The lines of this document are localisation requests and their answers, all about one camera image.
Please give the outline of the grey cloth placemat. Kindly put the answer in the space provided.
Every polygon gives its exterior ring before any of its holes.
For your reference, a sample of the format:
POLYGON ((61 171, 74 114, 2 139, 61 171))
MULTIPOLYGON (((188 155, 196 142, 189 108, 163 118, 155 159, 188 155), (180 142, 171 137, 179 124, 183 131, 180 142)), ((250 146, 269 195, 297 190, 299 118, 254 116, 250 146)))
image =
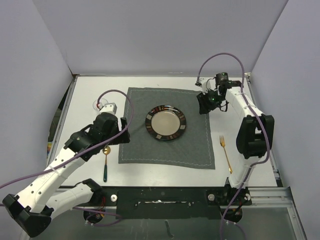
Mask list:
POLYGON ((199 91, 185 89, 130 87, 124 107, 127 118, 133 115, 128 129, 130 142, 119 146, 118 162, 215 169, 210 118, 199 114, 198 94, 199 91), (161 105, 175 107, 185 115, 182 136, 164 141, 148 133, 146 116, 161 105))

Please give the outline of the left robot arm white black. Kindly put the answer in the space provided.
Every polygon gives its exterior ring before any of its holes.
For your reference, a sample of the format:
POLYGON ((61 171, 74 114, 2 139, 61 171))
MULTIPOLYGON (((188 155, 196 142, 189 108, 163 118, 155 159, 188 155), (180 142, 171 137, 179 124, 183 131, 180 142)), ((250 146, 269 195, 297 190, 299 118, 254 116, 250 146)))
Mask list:
POLYGON ((103 202, 102 187, 91 178, 80 181, 61 194, 56 190, 65 180, 107 145, 126 144, 132 119, 100 113, 92 124, 73 133, 48 167, 17 194, 8 194, 2 204, 13 220, 31 238, 40 235, 58 215, 77 205, 103 202))

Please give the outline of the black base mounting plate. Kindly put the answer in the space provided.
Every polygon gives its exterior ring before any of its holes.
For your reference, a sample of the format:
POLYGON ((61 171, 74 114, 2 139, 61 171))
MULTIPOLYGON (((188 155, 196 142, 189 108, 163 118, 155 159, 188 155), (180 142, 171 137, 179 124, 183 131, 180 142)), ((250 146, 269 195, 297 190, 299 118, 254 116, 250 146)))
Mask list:
POLYGON ((242 207, 252 205, 248 188, 223 187, 103 187, 83 207, 115 208, 123 220, 191 219, 219 220, 228 206, 227 217, 240 217, 242 207))

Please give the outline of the aluminium frame rail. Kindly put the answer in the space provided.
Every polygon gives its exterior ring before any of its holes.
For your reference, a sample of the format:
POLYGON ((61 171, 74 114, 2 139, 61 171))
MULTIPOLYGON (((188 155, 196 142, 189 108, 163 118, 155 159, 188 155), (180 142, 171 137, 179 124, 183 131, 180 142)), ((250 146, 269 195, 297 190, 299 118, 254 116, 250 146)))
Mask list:
POLYGON ((204 202, 207 205, 225 207, 249 206, 258 203, 282 202, 291 198, 291 193, 283 187, 248 187, 236 195, 235 188, 225 187, 115 187, 103 186, 107 206, 145 202, 184 203, 204 202))

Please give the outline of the clear drinking glass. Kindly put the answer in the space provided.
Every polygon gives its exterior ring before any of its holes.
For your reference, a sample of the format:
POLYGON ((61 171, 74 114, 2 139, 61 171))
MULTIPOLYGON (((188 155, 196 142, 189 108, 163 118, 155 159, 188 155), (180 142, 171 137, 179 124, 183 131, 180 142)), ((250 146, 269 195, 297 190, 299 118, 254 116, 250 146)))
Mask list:
POLYGON ((108 101, 105 98, 101 98, 99 101, 95 100, 92 103, 92 107, 95 111, 100 111, 107 104, 108 101))

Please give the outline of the gold fork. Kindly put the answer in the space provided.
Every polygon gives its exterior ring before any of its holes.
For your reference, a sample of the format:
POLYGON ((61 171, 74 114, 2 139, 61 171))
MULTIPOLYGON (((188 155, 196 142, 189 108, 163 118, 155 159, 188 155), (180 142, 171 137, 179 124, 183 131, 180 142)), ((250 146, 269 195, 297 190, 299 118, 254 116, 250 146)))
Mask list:
POLYGON ((223 135, 219 136, 219 142, 220 142, 220 146, 223 148, 223 151, 224 151, 224 154, 225 154, 225 157, 226 157, 228 170, 229 170, 230 174, 232 174, 233 173, 233 169, 232 169, 232 166, 231 166, 231 163, 230 163, 227 151, 226 151, 226 143, 225 143, 225 138, 224 138, 223 135))

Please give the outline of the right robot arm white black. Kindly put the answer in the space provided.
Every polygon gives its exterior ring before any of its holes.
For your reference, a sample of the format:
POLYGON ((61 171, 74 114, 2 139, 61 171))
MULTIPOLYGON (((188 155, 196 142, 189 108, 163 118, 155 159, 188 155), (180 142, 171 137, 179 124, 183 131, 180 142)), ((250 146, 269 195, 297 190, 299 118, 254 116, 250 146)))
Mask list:
POLYGON ((235 144, 238 163, 228 177, 231 187, 222 192, 223 200, 230 205, 241 198, 238 189, 248 185, 252 164, 257 163, 272 148, 275 120, 272 115, 266 115, 259 110, 244 92, 242 82, 230 80, 226 72, 218 73, 213 78, 215 87, 212 88, 209 80, 196 80, 195 85, 201 87, 202 93, 197 95, 199 113, 201 115, 225 106, 231 106, 240 120, 235 144))

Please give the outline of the dark rimmed dinner plate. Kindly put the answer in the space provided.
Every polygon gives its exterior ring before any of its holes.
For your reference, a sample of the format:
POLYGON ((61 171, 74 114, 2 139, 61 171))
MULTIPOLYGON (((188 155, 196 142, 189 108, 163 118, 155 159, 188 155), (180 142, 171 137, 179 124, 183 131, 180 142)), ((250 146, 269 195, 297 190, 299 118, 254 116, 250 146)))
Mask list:
POLYGON ((145 128, 156 140, 173 141, 181 137, 187 129, 185 114, 172 105, 158 105, 145 117, 145 128))

